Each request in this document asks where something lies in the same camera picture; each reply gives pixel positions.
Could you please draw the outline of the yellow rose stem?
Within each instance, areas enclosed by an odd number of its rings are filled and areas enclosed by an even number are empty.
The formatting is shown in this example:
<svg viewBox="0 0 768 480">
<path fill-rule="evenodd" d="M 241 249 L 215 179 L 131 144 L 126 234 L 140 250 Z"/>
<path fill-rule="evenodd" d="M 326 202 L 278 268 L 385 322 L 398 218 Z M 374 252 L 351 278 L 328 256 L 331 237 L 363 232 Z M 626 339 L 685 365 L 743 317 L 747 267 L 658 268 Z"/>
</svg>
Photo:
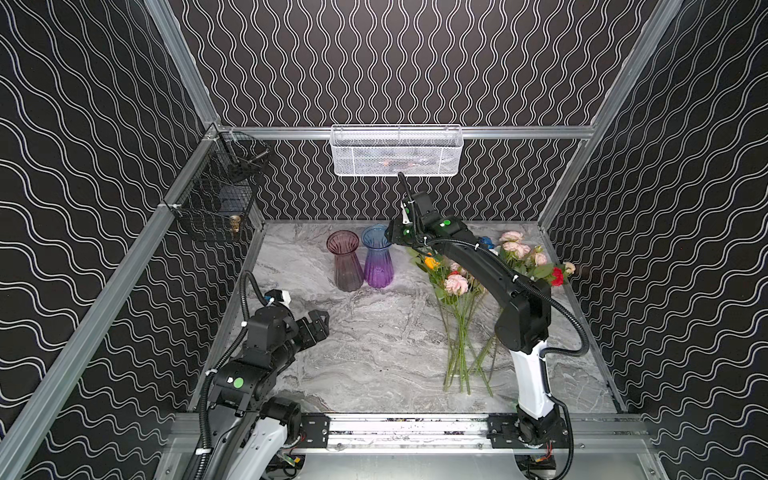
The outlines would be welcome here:
<svg viewBox="0 0 768 480">
<path fill-rule="evenodd" d="M 465 353 L 470 299 L 468 278 L 456 262 L 437 253 L 419 254 L 417 266 L 428 276 L 445 329 L 448 360 L 443 388 L 456 386 L 459 392 L 470 392 Z"/>
</svg>

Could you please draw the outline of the blue purple glass vase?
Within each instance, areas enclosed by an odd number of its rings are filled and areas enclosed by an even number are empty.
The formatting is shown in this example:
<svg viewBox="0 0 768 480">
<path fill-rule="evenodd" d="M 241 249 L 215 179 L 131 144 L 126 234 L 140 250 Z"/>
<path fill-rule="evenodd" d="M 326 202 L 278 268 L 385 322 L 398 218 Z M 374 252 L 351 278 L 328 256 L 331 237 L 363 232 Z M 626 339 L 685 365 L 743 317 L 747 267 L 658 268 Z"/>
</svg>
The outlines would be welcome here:
<svg viewBox="0 0 768 480">
<path fill-rule="evenodd" d="M 372 288 L 383 289 L 394 279 L 394 267 L 389 248 L 391 243 L 386 237 L 387 227 L 376 224 L 367 227 L 362 233 L 362 243 L 367 249 L 364 276 Z"/>
</svg>

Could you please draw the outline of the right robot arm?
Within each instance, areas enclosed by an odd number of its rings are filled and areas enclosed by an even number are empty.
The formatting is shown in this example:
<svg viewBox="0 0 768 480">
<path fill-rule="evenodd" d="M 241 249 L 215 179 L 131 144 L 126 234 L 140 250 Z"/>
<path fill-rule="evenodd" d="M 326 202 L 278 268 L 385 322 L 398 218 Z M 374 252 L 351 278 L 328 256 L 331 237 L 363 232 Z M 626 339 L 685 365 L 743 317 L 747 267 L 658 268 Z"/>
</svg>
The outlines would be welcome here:
<svg viewBox="0 0 768 480">
<path fill-rule="evenodd" d="M 552 321 L 549 288 L 510 269 L 463 221 L 441 215 L 428 194 L 405 194 L 399 210 L 387 228 L 392 243 L 430 248 L 457 262 L 499 304 L 494 333 L 512 354 L 518 384 L 518 438 L 531 447 L 553 441 L 563 427 L 542 356 Z"/>
</svg>

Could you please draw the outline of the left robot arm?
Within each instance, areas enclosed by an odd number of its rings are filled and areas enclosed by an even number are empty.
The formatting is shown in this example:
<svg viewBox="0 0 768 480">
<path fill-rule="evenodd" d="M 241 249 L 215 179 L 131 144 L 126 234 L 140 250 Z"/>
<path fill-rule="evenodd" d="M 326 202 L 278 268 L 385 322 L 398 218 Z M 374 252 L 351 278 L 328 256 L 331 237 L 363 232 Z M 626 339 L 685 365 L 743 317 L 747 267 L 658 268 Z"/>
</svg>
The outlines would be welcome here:
<svg viewBox="0 0 768 480">
<path fill-rule="evenodd" d="M 235 343 L 204 374 L 196 413 L 199 440 L 186 479 L 264 479 L 287 452 L 306 439 L 301 406 L 271 394 L 298 353 L 325 340 L 329 314 L 295 318 L 281 304 L 264 306 L 245 321 Z"/>
</svg>

